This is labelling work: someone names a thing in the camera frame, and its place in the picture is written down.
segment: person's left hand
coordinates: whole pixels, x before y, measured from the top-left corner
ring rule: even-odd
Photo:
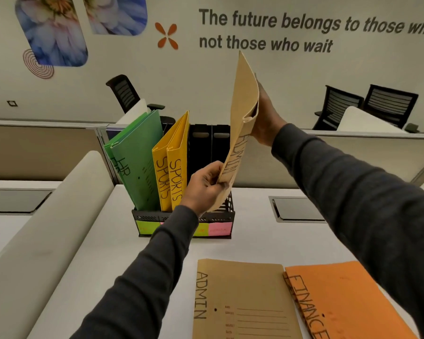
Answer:
[[[180,204],[193,210],[198,217],[208,211],[218,195],[229,187],[228,183],[216,183],[222,167],[223,163],[217,160],[195,172]]]

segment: pink sticky note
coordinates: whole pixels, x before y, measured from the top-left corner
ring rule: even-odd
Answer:
[[[230,235],[232,222],[212,222],[209,224],[209,236]]]

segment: person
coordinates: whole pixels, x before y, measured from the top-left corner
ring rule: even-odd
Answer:
[[[413,317],[424,338],[424,191],[288,124],[261,85],[252,135],[272,147],[339,240]],[[214,162],[192,175],[181,204],[72,339],[158,337],[198,217],[227,188],[215,183],[221,167]]]

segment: red spiral circle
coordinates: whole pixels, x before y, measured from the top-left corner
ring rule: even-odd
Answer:
[[[52,65],[39,64],[31,49],[23,51],[23,62],[28,70],[41,79],[50,79],[55,73]]]

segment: person's left arm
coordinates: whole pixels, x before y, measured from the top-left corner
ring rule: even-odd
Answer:
[[[226,187],[213,185],[221,167],[222,163],[217,161],[192,175],[181,204],[155,230],[149,244],[86,315],[71,339],[159,336],[198,217]]]

